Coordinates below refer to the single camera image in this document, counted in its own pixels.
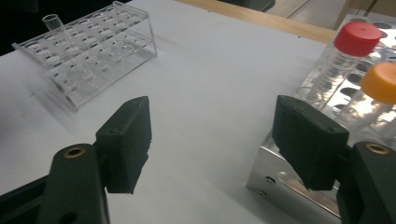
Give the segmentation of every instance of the white table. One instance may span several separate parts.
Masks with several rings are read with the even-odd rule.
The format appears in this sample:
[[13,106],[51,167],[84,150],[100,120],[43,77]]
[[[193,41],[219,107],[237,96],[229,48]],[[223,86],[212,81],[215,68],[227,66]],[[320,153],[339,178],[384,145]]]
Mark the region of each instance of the white table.
[[18,52],[0,58],[0,194],[50,169],[56,151],[93,143],[132,98],[150,99],[152,144],[135,194],[108,194],[112,223],[295,223],[246,181],[271,129],[323,44],[187,6],[134,0],[148,11],[158,57],[67,114],[40,103]]

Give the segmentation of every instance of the red cap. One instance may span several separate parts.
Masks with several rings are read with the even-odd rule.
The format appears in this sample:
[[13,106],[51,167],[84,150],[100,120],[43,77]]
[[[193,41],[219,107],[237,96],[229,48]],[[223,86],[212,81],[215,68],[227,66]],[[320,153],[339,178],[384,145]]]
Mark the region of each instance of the red cap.
[[353,21],[343,26],[334,45],[345,54],[363,57],[372,52],[380,38],[382,32],[372,24]]

